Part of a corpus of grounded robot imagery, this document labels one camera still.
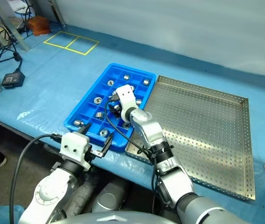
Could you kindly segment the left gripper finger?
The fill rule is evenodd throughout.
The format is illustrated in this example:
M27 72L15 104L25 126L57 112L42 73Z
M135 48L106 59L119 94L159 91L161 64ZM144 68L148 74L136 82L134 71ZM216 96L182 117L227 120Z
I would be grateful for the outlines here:
M102 149L102 151L101 151L101 153L102 153L102 157L105 157L107 151L109 150L109 147L110 147L111 144L112 144L113 134L114 134L114 133L111 133L111 134L106 138L106 141L104 142L104 146L103 146L103 149Z
M88 130L89 130L89 128L90 128L90 126L91 126L91 123L88 123L88 124L86 124L86 125L83 125L83 126L78 130L78 132L79 132L80 134L86 135L87 132L88 132Z

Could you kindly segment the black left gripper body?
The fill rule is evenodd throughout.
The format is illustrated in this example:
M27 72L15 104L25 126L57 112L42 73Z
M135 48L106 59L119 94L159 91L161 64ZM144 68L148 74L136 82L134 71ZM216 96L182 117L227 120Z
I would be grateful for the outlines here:
M88 149L85 153L85 161L91 163L96 157L103 158L107 153L107 146L104 146L101 151L92 149L92 145L88 145Z

